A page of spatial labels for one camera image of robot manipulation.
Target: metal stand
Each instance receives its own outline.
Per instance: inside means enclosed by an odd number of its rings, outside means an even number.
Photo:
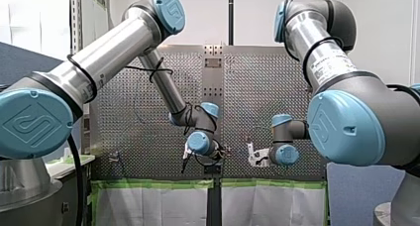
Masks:
[[[222,188],[221,188],[222,164],[204,167],[204,173],[213,179],[213,187],[207,192],[207,226],[222,225]]]
[[[0,224],[60,226],[64,205],[62,203],[62,184],[53,180],[49,189],[35,197],[0,207]]]

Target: pipe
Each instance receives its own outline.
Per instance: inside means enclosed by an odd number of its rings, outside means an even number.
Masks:
[[[229,0],[229,46],[234,44],[234,0]]]

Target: pegboard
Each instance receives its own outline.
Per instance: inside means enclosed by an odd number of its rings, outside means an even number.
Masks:
[[[269,148],[271,118],[305,119],[310,100],[300,64],[284,48],[225,47],[223,143],[230,150],[224,177],[325,179],[325,161],[310,141],[295,141],[300,160],[292,167],[252,168],[246,137],[254,148]]]
[[[267,148],[270,129],[256,127],[269,128],[278,113],[305,117],[309,96],[298,63],[283,48],[217,46],[218,53],[210,55],[215,47],[165,46],[159,51],[186,102],[220,105],[217,138],[230,153],[224,177],[323,179],[324,162],[308,141],[296,143],[301,160],[288,169],[253,169],[248,163],[247,133],[252,133],[256,149]],[[221,66],[214,64],[217,60]],[[131,65],[141,67],[137,59]],[[147,73],[125,69],[114,77],[91,105],[91,152],[97,156],[93,177],[205,177],[193,159],[180,173],[186,137],[183,128],[168,123],[167,113]]]

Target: black cable tie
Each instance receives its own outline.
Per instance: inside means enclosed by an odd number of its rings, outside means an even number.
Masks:
[[[187,135],[189,130],[191,129],[190,123],[192,121],[192,105],[189,102],[186,102],[186,106],[189,106],[189,109],[187,110],[187,112],[185,113],[185,129],[184,129],[184,133],[183,135]]]
[[[338,37],[327,37],[323,40],[320,40],[312,45],[312,47],[306,52],[305,58],[303,59],[302,63],[302,70],[303,70],[303,76],[305,77],[306,82],[312,87],[311,82],[309,81],[308,72],[306,65],[308,64],[309,57],[312,55],[312,52],[316,50],[316,48],[320,47],[321,45],[327,43],[328,41],[335,41],[337,45],[340,47],[340,49],[343,48],[343,41]]]
[[[214,134],[214,131],[209,130],[209,129],[204,129],[204,128],[195,128],[195,130],[198,130],[198,131],[206,131],[206,132],[209,132],[209,133],[211,133],[211,134]]]
[[[143,70],[143,71],[150,71],[151,74],[149,75],[149,82],[153,83],[152,78],[154,77],[155,73],[157,73],[158,71],[168,71],[170,75],[173,74],[172,69],[160,68],[162,63],[163,63],[163,57],[161,57],[160,60],[157,62],[157,65],[156,65],[155,69],[147,69],[147,68],[141,68],[141,67],[131,66],[131,65],[126,65],[126,68],[127,69],[137,69],[137,70]]]
[[[90,86],[92,88],[92,97],[86,101],[86,103],[91,102],[93,99],[96,98],[98,95],[98,87],[96,86],[95,80],[92,78],[92,76],[87,72],[86,69],[82,68],[77,61],[73,59],[73,55],[67,55],[68,61],[70,61],[77,69],[79,69],[90,81]]]

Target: blue joint cap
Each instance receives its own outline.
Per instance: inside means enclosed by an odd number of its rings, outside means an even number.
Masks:
[[[420,84],[413,84],[413,85],[411,86],[411,88],[413,88],[413,89],[415,89],[415,90],[417,90],[417,91],[420,91]]]
[[[283,145],[275,152],[275,160],[285,166],[294,165],[299,159],[299,152],[291,145]]]
[[[206,134],[201,131],[195,131],[187,140],[188,149],[198,155],[205,155],[210,148],[210,140]]]
[[[284,40],[282,38],[283,26],[284,26],[284,2],[278,5],[277,11],[275,13],[275,20],[274,20],[274,40],[277,43],[283,43]]]
[[[203,109],[212,116],[216,118],[219,117],[219,106],[217,106],[216,104],[210,102],[203,102],[201,103],[201,107],[203,107]]]
[[[0,94],[0,156],[33,159],[58,149],[68,138],[73,115],[57,95],[27,88]]]
[[[334,163],[371,166],[385,151],[380,122],[366,104],[345,91],[317,94],[309,104],[308,124],[314,146]]]
[[[185,27],[185,12],[179,0],[154,0],[157,16],[164,28],[172,35]]]
[[[271,119],[271,127],[275,127],[275,126],[278,126],[278,125],[281,125],[290,121],[292,121],[292,118],[288,114],[274,115],[272,116],[272,119]]]

